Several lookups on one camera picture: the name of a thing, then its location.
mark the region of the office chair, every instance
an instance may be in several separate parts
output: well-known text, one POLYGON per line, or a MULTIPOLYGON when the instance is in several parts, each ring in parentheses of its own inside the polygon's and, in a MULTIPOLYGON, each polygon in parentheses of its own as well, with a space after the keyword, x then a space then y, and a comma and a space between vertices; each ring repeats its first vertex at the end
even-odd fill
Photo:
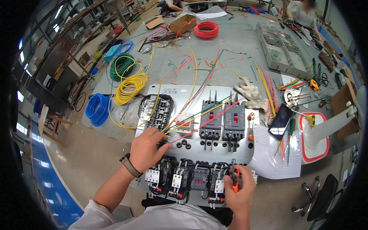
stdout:
POLYGON ((315 182, 316 181, 318 182, 318 187, 314 194, 312 193, 312 190, 307 186, 306 183, 303 183, 301 185, 302 188, 304 188, 310 196, 308 204, 299 209, 297 209, 294 206, 291 208, 292 212, 301 212, 301 216, 305 216, 306 214, 309 213, 307 217, 307 221, 313 221, 313 220, 319 221, 319 220, 327 218, 328 213, 326 213, 326 211, 328 207, 330 206, 332 199, 335 196, 337 196, 339 193, 341 195, 343 193, 343 189, 340 189, 338 192, 336 192, 338 181, 332 174, 327 176, 326 181, 323 184, 323 187, 319 192, 318 192, 319 185, 320 185, 319 176, 316 176, 315 182))

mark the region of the watch strap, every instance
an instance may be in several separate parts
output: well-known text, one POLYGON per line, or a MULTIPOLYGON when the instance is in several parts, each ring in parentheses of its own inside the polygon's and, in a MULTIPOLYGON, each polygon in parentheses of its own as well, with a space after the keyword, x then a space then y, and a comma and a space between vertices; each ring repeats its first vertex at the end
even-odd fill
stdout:
POLYGON ((135 169, 135 167, 130 163, 127 157, 125 157, 122 160, 122 163, 125 166, 125 168, 128 170, 128 172, 130 172, 130 174, 132 174, 134 177, 138 178, 143 174, 143 173, 138 172, 137 169, 135 169))

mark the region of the coil of green wire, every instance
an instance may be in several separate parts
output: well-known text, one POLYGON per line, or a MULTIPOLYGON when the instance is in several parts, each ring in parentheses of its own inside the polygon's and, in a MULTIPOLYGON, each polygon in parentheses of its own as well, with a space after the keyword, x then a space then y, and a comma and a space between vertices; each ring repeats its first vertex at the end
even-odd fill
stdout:
MULTIPOLYGON (((112 80, 114 81, 120 81, 121 78, 116 74, 116 72, 118 72, 118 74, 121 76, 124 71, 134 63, 134 61, 128 57, 122 57, 122 58, 119 58, 121 56, 128 56, 128 57, 131 57, 132 59, 133 56, 131 56, 130 54, 127 54, 127 53, 122 53, 121 55, 119 55, 118 57, 116 57, 114 59, 114 62, 111 64, 111 67, 110 67, 110 77, 112 80)), ((127 70, 122 76, 123 77, 128 77, 130 73, 132 73, 133 71, 133 67, 131 67, 129 70, 127 70)))

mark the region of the concrete floor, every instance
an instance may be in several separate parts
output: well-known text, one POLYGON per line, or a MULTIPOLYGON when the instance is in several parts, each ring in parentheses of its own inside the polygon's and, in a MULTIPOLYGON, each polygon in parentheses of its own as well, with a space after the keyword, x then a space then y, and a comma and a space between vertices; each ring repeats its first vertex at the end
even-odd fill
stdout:
MULTIPOLYGON (((147 13, 155 15, 157 9, 147 13)), ((96 46, 92 45, 85 48, 91 53, 95 49, 96 46)), ((89 87, 84 92, 87 97, 92 93, 89 87)), ((79 112, 73 111, 70 115, 72 126, 62 124, 58 130, 59 138, 68 144, 67 148, 44 137, 45 147, 55 170, 83 210, 100 186, 121 167, 119 159, 124 152, 129 151, 134 137, 134 131, 128 130, 127 132, 132 132, 129 134, 131 138, 112 139, 85 127, 81 124, 85 105, 86 103, 79 112)), ((331 151, 324 159, 303 166, 300 178, 268 180, 258 177, 251 206, 251 229, 309 229, 311 223, 307 222, 306 217, 290 211, 292 205, 300 206, 308 201, 308 195, 302 190, 301 184, 306 182, 311 185, 315 176, 320 176, 322 187, 328 174, 339 179, 341 171, 350 167, 349 160, 350 149, 338 154, 332 154, 331 151)), ((139 216, 144 211, 141 201, 145 198, 144 192, 129 188, 120 205, 130 207, 133 216, 139 216)))

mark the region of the phone screen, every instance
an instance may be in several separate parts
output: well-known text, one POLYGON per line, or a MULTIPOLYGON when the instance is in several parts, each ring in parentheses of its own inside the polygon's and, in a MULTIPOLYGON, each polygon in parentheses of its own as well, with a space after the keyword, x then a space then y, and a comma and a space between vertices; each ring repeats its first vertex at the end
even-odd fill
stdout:
POLYGON ((292 115, 293 112, 285 104, 281 104, 279 112, 276 114, 276 117, 268 130, 277 140, 280 141, 284 136, 292 115))

